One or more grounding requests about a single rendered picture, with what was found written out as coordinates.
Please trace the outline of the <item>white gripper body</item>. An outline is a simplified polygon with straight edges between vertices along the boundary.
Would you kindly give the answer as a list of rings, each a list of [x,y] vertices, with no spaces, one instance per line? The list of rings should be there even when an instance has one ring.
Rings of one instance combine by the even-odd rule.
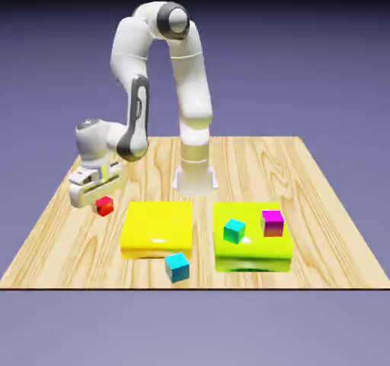
[[[103,196],[111,195],[123,184],[120,168],[77,168],[69,176],[69,198],[71,205],[82,208],[93,205]]]

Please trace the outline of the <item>small red cube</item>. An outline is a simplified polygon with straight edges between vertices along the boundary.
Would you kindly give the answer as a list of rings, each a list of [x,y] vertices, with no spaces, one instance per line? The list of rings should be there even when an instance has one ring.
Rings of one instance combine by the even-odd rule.
[[[97,199],[93,206],[94,212],[101,217],[109,215],[113,212],[113,198],[110,196],[103,196]]]

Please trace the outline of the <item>small cyan cube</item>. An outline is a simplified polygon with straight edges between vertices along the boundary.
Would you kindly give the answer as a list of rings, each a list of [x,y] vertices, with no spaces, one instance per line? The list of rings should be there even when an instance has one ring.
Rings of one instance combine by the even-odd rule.
[[[165,257],[165,272],[171,283],[180,282],[190,277],[190,263],[183,253]]]
[[[239,244],[245,236],[245,223],[230,218],[223,228],[223,239],[230,243]]]

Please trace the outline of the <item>small magenta cube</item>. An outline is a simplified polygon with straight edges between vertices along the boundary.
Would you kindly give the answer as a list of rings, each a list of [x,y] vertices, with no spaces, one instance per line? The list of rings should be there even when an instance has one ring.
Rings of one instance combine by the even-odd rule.
[[[261,229],[264,237],[282,237],[284,217],[280,210],[263,210],[261,212]]]

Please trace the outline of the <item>large yellow box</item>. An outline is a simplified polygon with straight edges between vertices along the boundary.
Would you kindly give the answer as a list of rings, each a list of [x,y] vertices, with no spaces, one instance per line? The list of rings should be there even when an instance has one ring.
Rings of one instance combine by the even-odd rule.
[[[124,259],[192,255],[191,202],[131,202],[120,234]]]

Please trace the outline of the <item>large lime green box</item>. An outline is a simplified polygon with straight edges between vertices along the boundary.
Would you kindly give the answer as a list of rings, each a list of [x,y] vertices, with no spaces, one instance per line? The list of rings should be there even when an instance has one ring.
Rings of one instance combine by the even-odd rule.
[[[218,272],[288,272],[293,257],[293,240],[284,217],[282,237],[264,237],[261,229],[263,210],[282,210],[277,202],[215,202],[213,204],[213,241]],[[245,223],[245,236],[234,244],[223,239],[226,222],[234,218]]]

